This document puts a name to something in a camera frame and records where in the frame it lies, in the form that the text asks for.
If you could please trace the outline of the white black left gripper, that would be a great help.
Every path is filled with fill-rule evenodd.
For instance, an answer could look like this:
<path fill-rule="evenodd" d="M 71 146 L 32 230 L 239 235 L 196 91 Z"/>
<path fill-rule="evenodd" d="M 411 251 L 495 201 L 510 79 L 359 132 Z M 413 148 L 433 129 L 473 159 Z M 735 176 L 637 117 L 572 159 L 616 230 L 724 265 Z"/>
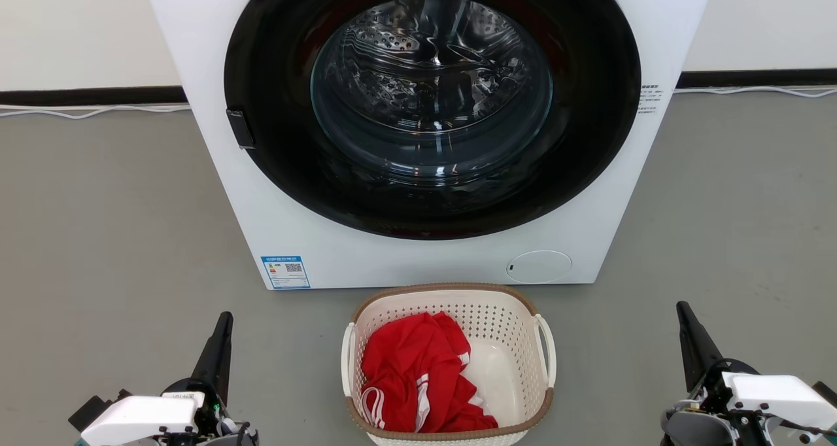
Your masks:
<path fill-rule="evenodd" d="M 120 390 L 117 399 L 92 396 L 68 422 L 78 445 L 236 445 L 238 422 L 228 416 L 233 315 L 221 312 L 191 378 L 158 396 Z"/>

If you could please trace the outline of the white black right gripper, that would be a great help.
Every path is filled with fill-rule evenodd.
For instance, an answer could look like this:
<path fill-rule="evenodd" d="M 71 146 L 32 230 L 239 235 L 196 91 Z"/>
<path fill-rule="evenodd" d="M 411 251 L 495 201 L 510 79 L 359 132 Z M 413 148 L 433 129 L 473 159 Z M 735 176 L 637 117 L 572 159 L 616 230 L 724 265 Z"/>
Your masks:
<path fill-rule="evenodd" d="M 801 444 L 824 438 L 835 444 L 835 392 L 795 375 L 761 375 L 723 358 L 687 301 L 675 307 L 685 386 L 685 445 L 774 445 L 772 431 L 786 428 Z"/>

